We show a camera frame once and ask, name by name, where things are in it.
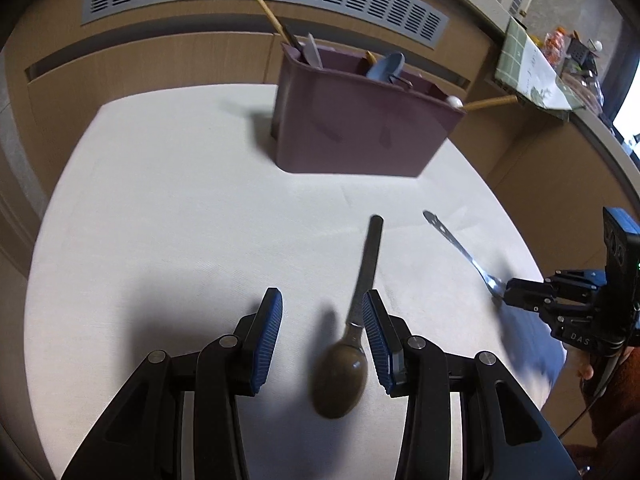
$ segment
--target purple plastic container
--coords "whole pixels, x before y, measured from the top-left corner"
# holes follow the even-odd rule
[[[289,173],[418,176],[465,115],[447,95],[411,72],[401,82],[364,77],[362,56],[319,46],[323,69],[282,44],[271,134],[276,164]]]

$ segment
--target table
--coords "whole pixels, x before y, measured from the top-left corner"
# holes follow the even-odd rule
[[[387,397],[371,365],[359,405],[329,421],[306,387],[342,331],[371,214],[385,219],[375,287],[388,311],[447,352],[494,352],[539,407],[548,396],[561,345],[536,315],[496,312],[475,269],[421,215],[439,215],[492,274],[542,279],[453,144],[415,179],[285,173],[271,158],[275,91],[127,97],[101,108],[76,147],[42,223],[25,311],[31,405],[57,478],[148,352],[200,350],[268,286],[284,297],[270,374],[238,400],[252,480],[393,478],[406,398]],[[370,356],[366,338],[364,348]],[[452,436],[458,478],[457,419]]]

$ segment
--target cable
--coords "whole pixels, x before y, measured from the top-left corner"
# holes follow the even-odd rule
[[[589,403],[589,405],[582,411],[582,413],[580,415],[578,415],[574,421],[569,424],[569,426],[558,435],[558,439],[562,440],[567,433],[569,433],[576,424],[578,424],[578,422],[580,422],[580,420],[582,420],[582,418],[584,417],[584,415],[587,414],[587,412],[593,408],[594,404],[597,402],[597,400],[604,394],[604,390],[607,386],[609,386],[609,383],[611,382],[613,376],[615,375],[615,373],[618,371],[618,369],[622,366],[622,363],[620,362],[620,359],[622,358],[622,356],[624,355],[624,353],[626,352],[626,349],[628,348],[628,342],[629,339],[631,338],[631,335],[629,335],[626,338],[625,344],[622,347],[622,351],[620,352],[620,354],[618,354],[618,359],[616,360],[616,365],[615,368],[613,368],[613,371],[611,372],[611,375],[607,378],[607,380],[605,381],[605,383],[600,387],[599,390],[597,390],[594,394],[593,394],[593,399],[591,399],[591,402]]]

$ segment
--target white ball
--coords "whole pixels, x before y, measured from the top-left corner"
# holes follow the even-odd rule
[[[447,104],[453,108],[462,108],[462,101],[455,95],[450,95],[446,99]]]

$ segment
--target wooden chopstick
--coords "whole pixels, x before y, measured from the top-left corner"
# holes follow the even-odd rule
[[[267,7],[267,4],[264,2],[264,0],[258,0],[258,3],[262,7],[262,10],[264,11],[264,13],[267,15],[267,18],[271,22],[271,25],[273,25],[273,28],[275,28],[278,31],[278,34],[280,34],[284,38],[284,41],[286,41],[287,43],[289,43],[291,45],[291,42],[289,41],[289,38],[285,34],[284,29],[282,28],[282,25],[280,24],[280,22],[276,18],[275,14],[273,12],[271,12],[271,9],[269,7]]]
[[[493,97],[491,99],[482,99],[480,101],[473,101],[467,103],[461,109],[465,112],[472,112],[473,110],[480,110],[481,108],[490,108],[492,106],[510,105],[518,102],[518,97],[515,95],[505,95],[502,97]]]
[[[378,62],[376,56],[374,56],[369,50],[364,53],[364,56],[367,58],[367,61],[369,61],[369,64],[371,66],[375,65]]]

